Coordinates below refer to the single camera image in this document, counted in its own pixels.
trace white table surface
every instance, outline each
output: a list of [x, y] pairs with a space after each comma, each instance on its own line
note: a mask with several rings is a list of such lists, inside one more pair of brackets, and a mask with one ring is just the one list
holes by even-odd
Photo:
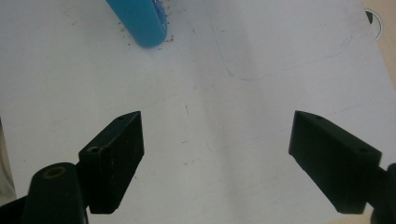
[[396, 94], [360, 0], [165, 0], [139, 48], [105, 1], [0, 5], [0, 116], [19, 197], [115, 117], [146, 155], [100, 223], [325, 223], [342, 215], [288, 154], [294, 110], [396, 161]]

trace blue brush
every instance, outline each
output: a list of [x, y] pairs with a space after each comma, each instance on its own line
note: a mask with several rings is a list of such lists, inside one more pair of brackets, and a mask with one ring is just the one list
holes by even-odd
[[151, 48], [166, 38], [166, 18], [159, 0], [107, 0], [138, 45]]

